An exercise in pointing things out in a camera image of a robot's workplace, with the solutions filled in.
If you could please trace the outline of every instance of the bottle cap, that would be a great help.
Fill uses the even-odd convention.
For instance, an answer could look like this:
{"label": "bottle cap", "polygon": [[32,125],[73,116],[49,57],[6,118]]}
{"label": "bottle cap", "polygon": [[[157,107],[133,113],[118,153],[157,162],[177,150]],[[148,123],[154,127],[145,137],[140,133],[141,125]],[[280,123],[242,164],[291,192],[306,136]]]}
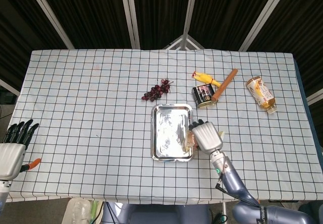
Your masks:
{"label": "bottle cap", "polygon": [[269,115],[272,114],[272,113],[274,113],[274,112],[276,112],[276,111],[277,111],[277,108],[276,108],[275,105],[272,105],[272,106],[270,106],[270,107],[267,108],[267,113]]}

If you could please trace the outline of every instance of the black can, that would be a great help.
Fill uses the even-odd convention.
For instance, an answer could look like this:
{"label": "black can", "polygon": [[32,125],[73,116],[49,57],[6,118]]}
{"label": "black can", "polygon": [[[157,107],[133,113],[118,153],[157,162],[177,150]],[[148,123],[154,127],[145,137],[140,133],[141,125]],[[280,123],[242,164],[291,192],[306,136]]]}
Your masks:
{"label": "black can", "polygon": [[192,93],[197,108],[206,107],[216,103],[216,101],[211,100],[212,95],[214,95],[214,90],[211,84],[196,86],[193,88]]}

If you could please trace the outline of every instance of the plastic bottle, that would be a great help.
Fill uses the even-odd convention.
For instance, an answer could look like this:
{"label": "plastic bottle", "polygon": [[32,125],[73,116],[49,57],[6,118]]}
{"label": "plastic bottle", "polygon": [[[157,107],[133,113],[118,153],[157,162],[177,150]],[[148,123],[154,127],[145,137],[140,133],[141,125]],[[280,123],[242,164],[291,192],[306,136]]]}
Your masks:
{"label": "plastic bottle", "polygon": [[72,211],[72,224],[89,224],[90,202],[88,200],[77,200]]}
{"label": "plastic bottle", "polygon": [[277,111],[275,98],[265,86],[260,76],[248,80],[246,86],[250,90],[252,96],[256,99],[259,106],[266,109],[268,114],[272,114]]}

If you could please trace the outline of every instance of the black curtain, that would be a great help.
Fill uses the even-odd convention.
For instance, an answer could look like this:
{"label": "black curtain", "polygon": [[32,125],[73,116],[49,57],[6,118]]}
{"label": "black curtain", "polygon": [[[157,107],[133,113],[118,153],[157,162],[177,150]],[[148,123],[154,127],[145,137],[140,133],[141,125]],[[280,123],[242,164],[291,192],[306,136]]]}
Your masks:
{"label": "black curtain", "polygon": [[280,0],[249,51],[291,52],[306,96],[323,88],[323,0]]}
{"label": "black curtain", "polygon": [[122,0],[47,0],[75,48],[131,48]]}
{"label": "black curtain", "polygon": [[323,100],[309,106],[320,145],[323,147]]}
{"label": "black curtain", "polygon": [[188,0],[135,0],[140,47],[162,49],[183,34]]}
{"label": "black curtain", "polygon": [[36,0],[0,0],[0,78],[21,89],[33,50],[66,48]]}
{"label": "black curtain", "polygon": [[205,48],[239,50],[268,0],[196,0],[189,35]]}

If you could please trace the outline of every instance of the food item in tray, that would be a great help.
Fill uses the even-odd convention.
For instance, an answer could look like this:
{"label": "food item in tray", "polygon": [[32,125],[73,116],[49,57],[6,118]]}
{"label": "food item in tray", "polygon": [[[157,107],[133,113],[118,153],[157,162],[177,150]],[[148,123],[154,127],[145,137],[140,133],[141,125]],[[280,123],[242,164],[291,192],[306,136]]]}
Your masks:
{"label": "food item in tray", "polygon": [[184,151],[188,152],[190,149],[193,148],[193,150],[197,149],[197,142],[195,140],[194,134],[192,131],[186,131],[186,137],[185,137],[185,144],[184,144]]}
{"label": "food item in tray", "polygon": [[267,86],[265,86],[260,76],[248,80],[246,86],[259,106],[266,109],[268,114],[272,114],[277,111],[275,98],[270,93]]}

